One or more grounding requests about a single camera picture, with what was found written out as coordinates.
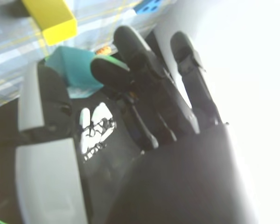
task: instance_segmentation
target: robotic hand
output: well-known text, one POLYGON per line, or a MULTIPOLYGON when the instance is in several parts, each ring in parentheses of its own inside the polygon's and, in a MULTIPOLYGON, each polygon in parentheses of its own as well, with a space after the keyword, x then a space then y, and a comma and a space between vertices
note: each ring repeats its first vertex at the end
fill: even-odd
MULTIPOLYGON (((188 38, 171 47, 192 108, 145 41, 119 27, 114 44, 124 62, 97 56, 90 69, 109 88, 125 125, 145 153, 126 172, 106 223, 255 223, 223 124, 188 38)), ((19 101, 16 186, 25 223, 91 222, 91 198, 73 127, 71 101, 59 75, 33 67, 19 101)))

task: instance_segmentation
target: blue plaid fabric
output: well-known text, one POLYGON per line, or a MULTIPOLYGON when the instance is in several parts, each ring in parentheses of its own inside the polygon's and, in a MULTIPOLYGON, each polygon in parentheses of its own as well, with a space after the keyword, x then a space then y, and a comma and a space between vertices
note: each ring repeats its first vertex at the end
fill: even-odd
POLYGON ((17 0, 0 0, 0 106, 19 96, 25 68, 50 55, 58 46, 98 50, 109 45, 120 25, 130 25, 146 37, 175 0, 163 0, 151 14, 136 15, 138 0, 65 0, 78 22, 78 35, 47 46, 31 17, 17 16, 17 0))

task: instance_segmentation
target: white wall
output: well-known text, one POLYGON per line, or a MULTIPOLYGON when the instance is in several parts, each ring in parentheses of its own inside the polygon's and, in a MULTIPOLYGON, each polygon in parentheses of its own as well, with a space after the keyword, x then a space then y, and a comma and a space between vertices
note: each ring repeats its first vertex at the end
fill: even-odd
POLYGON ((261 223, 280 223, 280 0, 178 0, 155 28, 181 91, 170 38, 187 33, 238 139, 261 223))

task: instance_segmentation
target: white robotic hand logo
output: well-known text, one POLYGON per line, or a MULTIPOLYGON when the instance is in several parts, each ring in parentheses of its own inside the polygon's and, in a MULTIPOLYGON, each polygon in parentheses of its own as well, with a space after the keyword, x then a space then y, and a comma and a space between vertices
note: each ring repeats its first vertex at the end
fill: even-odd
POLYGON ((100 103, 91 116, 90 110, 84 108, 80 113, 80 125, 83 128, 80 148, 85 161, 105 147, 104 141, 113 133, 116 122, 105 103, 100 103))

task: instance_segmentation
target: yellow block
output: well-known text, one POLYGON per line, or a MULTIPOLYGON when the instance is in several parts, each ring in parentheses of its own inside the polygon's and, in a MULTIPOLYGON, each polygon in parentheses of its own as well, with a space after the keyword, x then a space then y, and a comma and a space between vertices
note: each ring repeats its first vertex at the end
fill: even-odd
POLYGON ((22 0, 48 45, 77 35, 77 20, 63 0, 22 0))

